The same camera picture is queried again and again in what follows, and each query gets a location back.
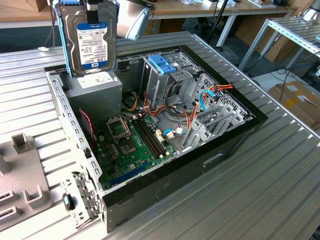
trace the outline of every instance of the gray plastic block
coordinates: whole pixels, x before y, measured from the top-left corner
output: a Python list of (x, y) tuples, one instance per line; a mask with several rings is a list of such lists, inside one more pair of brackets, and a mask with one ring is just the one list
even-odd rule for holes
[(46, 204), (48, 201), (48, 194), (43, 192), (40, 185), (36, 186), (37, 195), (36, 197), (31, 196), (27, 191), (23, 191), (23, 197), (26, 204), (29, 205), (30, 210), (37, 209)]
[(5, 161), (5, 159), (0, 154), (0, 177), (10, 172), (9, 164)]
[(3, 211), (0, 211), (0, 224), (5, 224), (10, 220), (18, 218), (22, 212), (16, 206), (9, 207)]
[(31, 144), (24, 133), (13, 135), (11, 137), (11, 143), (17, 154), (22, 154), (32, 149)]
[(8, 202), (18, 199), (18, 195), (14, 191), (10, 190), (0, 194), (0, 206), (7, 204)]
[(52, 205), (32, 136), (17, 134), (0, 144), (0, 232)]

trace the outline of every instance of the hard drive label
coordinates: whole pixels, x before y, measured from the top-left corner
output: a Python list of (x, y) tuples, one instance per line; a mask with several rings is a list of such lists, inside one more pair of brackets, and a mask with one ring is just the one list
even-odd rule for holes
[(107, 23), (80, 23), (77, 37), (81, 65), (86, 69), (102, 67), (108, 60), (108, 44), (104, 40)]
[(105, 71), (78, 77), (77, 80), (83, 89), (115, 81), (110, 74)]

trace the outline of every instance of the slotted aluminum table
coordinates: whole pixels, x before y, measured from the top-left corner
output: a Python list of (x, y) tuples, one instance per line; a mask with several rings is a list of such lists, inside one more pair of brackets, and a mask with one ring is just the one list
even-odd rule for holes
[(301, 17), (296, 16), (272, 18), (265, 20), (260, 31), (258, 32), (257, 36), (252, 42), (248, 52), (244, 56), (239, 66), (240, 70), (244, 70), (244, 68), (246, 67), (249, 59), (254, 53), (260, 40), (263, 38), (268, 27), (274, 29), (275, 32), (273, 33), (272, 37), (270, 38), (270, 40), (264, 47), (263, 51), (261, 52), (262, 56), (266, 53), (266, 51), (268, 51), (270, 47), (272, 47), (272, 44), (274, 43), (275, 39), (279, 35), (283, 35), (301, 46), (298, 53), (292, 58), (290, 63), (287, 65), (287, 68), (289, 68), (296, 61), (296, 59), (303, 52), (303, 50), (307, 50), (310, 53), (320, 57), (320, 43), (316, 41), (316, 37), (320, 36), (320, 21), (318, 21), (317, 24), (312, 24), (310, 22), (306, 22)]
[(196, 35), (188, 32), (120, 40), (118, 53), (188, 45), (267, 116), (227, 161), (106, 234), (95, 220), (77, 231), (59, 180), (76, 171), (58, 121), (44, 67), (64, 63), (61, 49), (0, 55), (0, 141), (35, 138), (54, 204), (0, 233), (14, 239), (279, 240), (308, 239), (320, 224), (320, 138)]

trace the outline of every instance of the blue plastic latch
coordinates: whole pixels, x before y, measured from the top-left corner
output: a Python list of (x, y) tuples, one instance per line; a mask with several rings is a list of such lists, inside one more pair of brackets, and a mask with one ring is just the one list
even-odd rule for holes
[(168, 60), (164, 59), (160, 54), (149, 56), (148, 59), (162, 75), (172, 74), (177, 71), (177, 69), (171, 66)]
[(69, 204), (68, 196), (65, 196), (65, 197), (63, 198), (63, 201), (64, 201), (64, 204), (65, 204), (65, 205), (68, 205), (68, 204)]
[(79, 5), (80, 0), (61, 0), (61, 3), (64, 5)]

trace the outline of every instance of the red cable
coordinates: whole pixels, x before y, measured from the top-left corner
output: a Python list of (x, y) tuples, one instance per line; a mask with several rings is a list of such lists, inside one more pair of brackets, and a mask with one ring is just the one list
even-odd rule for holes
[(92, 124), (91, 124), (91, 120), (90, 118), (88, 117), (88, 115), (79, 109), (79, 112), (82, 113), (85, 118), (88, 120), (88, 123), (89, 123), (89, 126), (90, 126), (90, 131), (91, 131), (91, 139), (92, 139), (92, 150), (94, 149), (94, 142), (95, 142), (95, 139), (94, 139), (94, 130), (93, 130), (93, 127), (92, 127)]

